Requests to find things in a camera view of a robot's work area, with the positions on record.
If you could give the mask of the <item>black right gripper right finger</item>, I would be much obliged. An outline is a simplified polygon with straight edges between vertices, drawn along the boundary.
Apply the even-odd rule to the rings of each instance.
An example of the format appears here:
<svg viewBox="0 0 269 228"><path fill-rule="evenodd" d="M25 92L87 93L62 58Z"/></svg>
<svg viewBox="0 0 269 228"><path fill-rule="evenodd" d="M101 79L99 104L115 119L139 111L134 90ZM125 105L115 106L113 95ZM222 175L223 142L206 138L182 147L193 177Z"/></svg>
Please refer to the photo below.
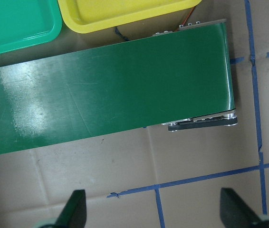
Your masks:
<svg viewBox="0 0 269 228"><path fill-rule="evenodd" d="M232 188L221 188L220 219L225 228L267 227L267 223Z"/></svg>

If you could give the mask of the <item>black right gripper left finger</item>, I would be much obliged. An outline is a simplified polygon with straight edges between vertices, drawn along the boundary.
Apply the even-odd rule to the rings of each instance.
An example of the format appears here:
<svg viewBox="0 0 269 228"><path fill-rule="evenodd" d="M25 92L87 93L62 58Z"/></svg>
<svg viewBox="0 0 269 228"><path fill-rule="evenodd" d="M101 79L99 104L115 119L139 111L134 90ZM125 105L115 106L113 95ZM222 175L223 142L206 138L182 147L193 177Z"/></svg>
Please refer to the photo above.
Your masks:
<svg viewBox="0 0 269 228"><path fill-rule="evenodd" d="M57 218L55 228L84 228L87 219L86 192L74 190Z"/></svg>

